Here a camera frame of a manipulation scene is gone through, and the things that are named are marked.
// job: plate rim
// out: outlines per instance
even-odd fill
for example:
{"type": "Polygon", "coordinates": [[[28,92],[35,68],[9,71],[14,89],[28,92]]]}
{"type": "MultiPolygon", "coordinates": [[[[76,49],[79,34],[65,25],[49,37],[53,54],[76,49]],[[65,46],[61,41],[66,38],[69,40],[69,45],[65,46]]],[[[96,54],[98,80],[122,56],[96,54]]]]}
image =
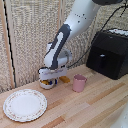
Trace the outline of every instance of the plate rim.
{"type": "Polygon", "coordinates": [[[33,90],[33,89],[23,89],[23,90],[18,90],[18,91],[16,91],[16,92],[13,92],[11,95],[9,95],[9,96],[6,98],[6,100],[4,101],[4,104],[3,104],[3,110],[4,110],[5,115],[6,115],[8,118],[10,118],[11,120],[18,121],[18,122],[33,121],[33,120],[39,118],[40,116],[42,116],[42,115],[44,114],[44,112],[46,111],[46,109],[47,109],[47,99],[46,99],[46,97],[45,97],[44,94],[42,94],[41,92],[39,92],[39,91],[37,91],[37,90],[33,90]],[[15,118],[10,117],[10,116],[7,114],[7,112],[6,112],[6,110],[5,110],[5,105],[6,105],[7,100],[8,100],[12,95],[14,95],[14,94],[17,93],[17,92],[24,91],[24,90],[26,90],[26,91],[34,91],[34,92],[37,92],[37,93],[41,94],[41,95],[44,97],[44,99],[45,99],[45,105],[46,105],[46,106],[45,106],[45,109],[43,110],[43,112],[40,113],[36,118],[26,119],[26,120],[20,120],[20,119],[17,120],[17,119],[15,119],[15,118]]]}

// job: woven wall panel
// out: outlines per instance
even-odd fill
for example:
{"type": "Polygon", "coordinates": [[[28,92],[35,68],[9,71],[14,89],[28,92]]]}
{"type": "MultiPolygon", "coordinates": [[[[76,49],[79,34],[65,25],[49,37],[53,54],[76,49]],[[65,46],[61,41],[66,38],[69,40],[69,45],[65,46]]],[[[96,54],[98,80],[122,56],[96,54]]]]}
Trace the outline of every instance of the woven wall panel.
{"type": "Polygon", "coordinates": [[[5,35],[2,22],[2,16],[0,14],[0,93],[10,90],[12,88],[8,57],[5,46],[5,43],[7,42],[5,42],[5,35]]]}
{"type": "Polygon", "coordinates": [[[10,3],[15,38],[11,43],[15,43],[17,86],[21,86],[39,79],[46,45],[57,32],[59,0],[10,0],[10,3]]]}
{"type": "MultiPolygon", "coordinates": [[[[104,25],[104,23],[107,21],[107,19],[110,17],[110,15],[114,12],[114,10],[122,5],[124,4],[101,7],[98,12],[97,23],[95,25],[96,31],[99,31],[104,25]]],[[[104,28],[104,30],[111,28],[128,30],[128,10],[126,9],[124,14],[121,16],[123,10],[124,9],[120,9],[115,13],[115,15],[111,18],[111,20],[104,28]]]]}
{"type": "MultiPolygon", "coordinates": [[[[72,5],[75,0],[65,0],[65,11],[64,11],[64,21],[67,19],[72,5]]],[[[92,32],[93,24],[88,28],[87,31],[83,32],[82,34],[78,35],[74,39],[70,40],[65,47],[72,52],[73,60],[68,64],[71,65],[76,62],[86,51],[89,45],[89,37],[92,32]]],[[[79,61],[79,63],[75,64],[73,67],[79,66],[81,64],[85,64],[85,57],[79,61]]]]}

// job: black cable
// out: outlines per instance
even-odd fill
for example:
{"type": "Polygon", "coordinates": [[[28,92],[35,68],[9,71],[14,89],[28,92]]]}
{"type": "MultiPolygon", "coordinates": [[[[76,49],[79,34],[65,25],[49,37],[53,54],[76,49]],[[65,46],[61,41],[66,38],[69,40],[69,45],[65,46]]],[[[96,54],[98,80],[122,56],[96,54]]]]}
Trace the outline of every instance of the black cable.
{"type": "Polygon", "coordinates": [[[97,34],[97,36],[95,37],[95,39],[93,40],[91,46],[89,46],[89,48],[87,49],[87,51],[79,58],[78,61],[76,61],[74,64],[68,66],[68,67],[67,67],[68,69],[69,69],[70,67],[74,66],[75,64],[77,64],[77,63],[88,53],[88,51],[91,49],[93,43],[96,41],[97,37],[98,37],[98,36],[100,35],[100,33],[103,31],[103,29],[105,28],[105,26],[107,25],[107,23],[109,22],[109,20],[113,17],[113,15],[114,15],[118,10],[120,10],[121,8],[125,8],[125,10],[126,10],[126,8],[128,8],[128,5],[126,5],[126,4],[125,4],[125,6],[120,6],[119,8],[117,8],[117,9],[112,13],[112,15],[108,18],[108,20],[105,22],[105,24],[103,25],[103,27],[101,28],[101,30],[99,31],[99,33],[97,34]]]}

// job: light wood surface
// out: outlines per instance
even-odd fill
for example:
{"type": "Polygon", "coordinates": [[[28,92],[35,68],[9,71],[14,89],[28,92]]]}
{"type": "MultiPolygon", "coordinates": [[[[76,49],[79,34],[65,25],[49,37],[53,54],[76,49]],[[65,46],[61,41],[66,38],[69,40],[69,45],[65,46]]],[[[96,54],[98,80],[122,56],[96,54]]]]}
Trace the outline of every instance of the light wood surface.
{"type": "Polygon", "coordinates": [[[1,94],[0,128],[110,128],[128,101],[128,75],[115,81],[82,65],[69,70],[67,76],[70,83],[59,81],[51,90],[41,88],[36,81],[1,94]],[[72,90],[73,76],[78,73],[87,77],[81,93],[72,90]],[[48,101],[46,112],[32,122],[12,121],[3,112],[5,99],[22,89],[37,90],[48,101]]]}

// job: decorative plate border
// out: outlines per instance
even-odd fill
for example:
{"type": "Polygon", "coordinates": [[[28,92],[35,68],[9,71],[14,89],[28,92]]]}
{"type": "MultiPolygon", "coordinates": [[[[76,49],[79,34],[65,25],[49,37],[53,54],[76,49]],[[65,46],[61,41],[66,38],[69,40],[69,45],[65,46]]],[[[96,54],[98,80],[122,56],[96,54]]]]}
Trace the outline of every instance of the decorative plate border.
{"type": "Polygon", "coordinates": [[[19,90],[17,92],[14,92],[5,100],[4,105],[3,105],[3,110],[6,116],[14,121],[19,121],[19,122],[32,121],[32,120],[39,118],[45,112],[46,108],[47,108],[47,100],[45,96],[42,93],[36,90],[31,90],[31,89],[24,89],[24,90],[19,90]],[[34,113],[33,115],[28,115],[28,116],[15,115],[15,113],[11,111],[11,103],[13,99],[20,95],[27,95],[27,94],[35,95],[36,97],[38,97],[40,101],[39,111],[34,113]]]}

